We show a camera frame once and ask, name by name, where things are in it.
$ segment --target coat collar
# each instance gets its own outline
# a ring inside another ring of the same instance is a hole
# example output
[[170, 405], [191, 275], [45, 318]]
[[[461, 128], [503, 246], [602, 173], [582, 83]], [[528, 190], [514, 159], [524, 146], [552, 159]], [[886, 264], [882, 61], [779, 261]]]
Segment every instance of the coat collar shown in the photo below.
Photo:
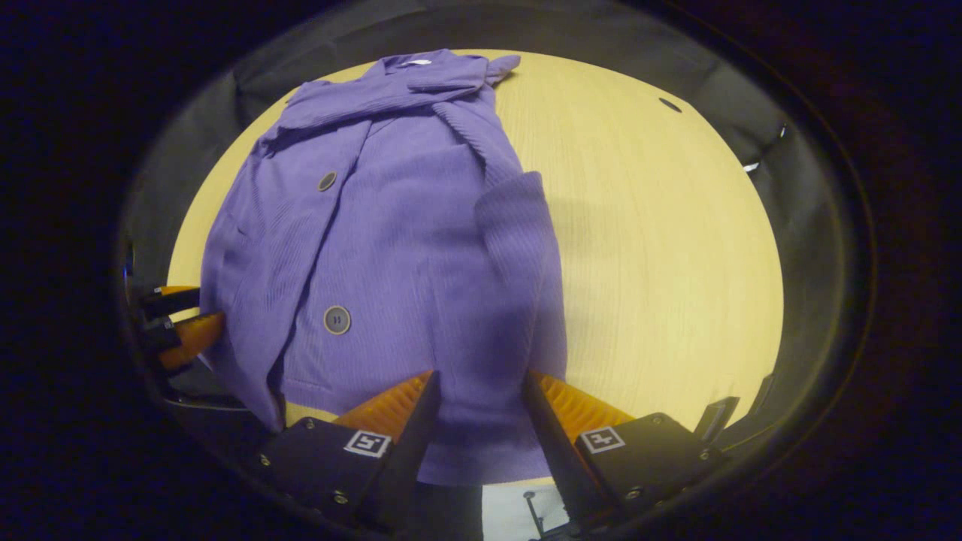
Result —
[[274, 137], [449, 101], [478, 91], [490, 78], [488, 59], [448, 49], [387, 57], [354, 81], [302, 85], [281, 114]]

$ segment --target purple garment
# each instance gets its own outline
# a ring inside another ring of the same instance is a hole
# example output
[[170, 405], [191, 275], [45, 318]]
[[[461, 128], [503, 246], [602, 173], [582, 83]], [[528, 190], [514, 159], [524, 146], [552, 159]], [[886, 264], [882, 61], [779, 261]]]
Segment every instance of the purple garment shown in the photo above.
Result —
[[[201, 310], [227, 326], [202, 358], [271, 430], [278, 392], [341, 414], [434, 369], [420, 480], [550, 475], [520, 384], [565, 374], [561, 262], [492, 87], [519, 60], [444, 49], [306, 83], [254, 145], [204, 253]], [[340, 335], [323, 321], [335, 305]]]

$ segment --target coat button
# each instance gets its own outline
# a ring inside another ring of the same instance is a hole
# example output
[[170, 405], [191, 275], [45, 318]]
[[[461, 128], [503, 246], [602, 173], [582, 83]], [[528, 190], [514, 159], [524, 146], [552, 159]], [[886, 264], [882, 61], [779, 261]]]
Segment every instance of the coat button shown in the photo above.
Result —
[[336, 171], [331, 171], [324, 175], [324, 178], [320, 179], [320, 183], [317, 184], [317, 191], [323, 192], [328, 188], [334, 186], [334, 181], [338, 180], [338, 173]]
[[331, 334], [344, 334], [351, 326], [351, 315], [342, 306], [331, 306], [324, 312], [324, 328]]

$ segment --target round table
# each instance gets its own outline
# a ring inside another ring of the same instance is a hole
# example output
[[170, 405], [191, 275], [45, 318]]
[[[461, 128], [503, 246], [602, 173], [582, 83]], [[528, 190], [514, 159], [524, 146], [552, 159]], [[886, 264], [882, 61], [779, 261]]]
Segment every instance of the round table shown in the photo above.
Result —
[[[496, 110], [525, 170], [543, 176], [561, 249], [567, 382], [630, 415], [660, 411], [688, 429], [728, 396], [741, 398], [730, 422], [743, 417], [778, 352], [781, 268], [758, 194], [722, 138], [688, 103], [615, 71], [519, 51], [455, 52], [521, 55], [495, 87]], [[356, 79], [371, 64], [323, 79]], [[221, 202], [293, 92], [207, 176], [167, 284], [199, 285]], [[289, 424], [306, 415], [336, 417], [288, 404]]]

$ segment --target dark button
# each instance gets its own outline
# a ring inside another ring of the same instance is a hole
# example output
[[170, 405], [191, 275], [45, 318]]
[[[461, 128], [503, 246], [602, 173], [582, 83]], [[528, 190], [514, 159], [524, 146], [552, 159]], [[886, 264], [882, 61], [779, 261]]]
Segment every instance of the dark button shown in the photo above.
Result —
[[677, 112], [681, 113], [681, 110], [678, 109], [678, 106], [675, 105], [675, 104], [673, 104], [673, 103], [671, 103], [669, 100], [667, 100], [667, 99], [665, 99], [665, 98], [663, 98], [663, 97], [660, 97], [660, 98], [658, 98], [658, 99], [660, 99], [661, 102], [664, 103], [665, 105], [667, 105], [667, 106], [671, 107], [672, 109], [676, 110]]
[[338, 180], [338, 174], [336, 171], [331, 171], [324, 175], [324, 178], [320, 179], [320, 184], [317, 185], [317, 191], [323, 192], [328, 188], [334, 186], [334, 181]]
[[344, 334], [351, 326], [351, 315], [341, 306], [331, 306], [324, 312], [324, 327], [331, 334]]

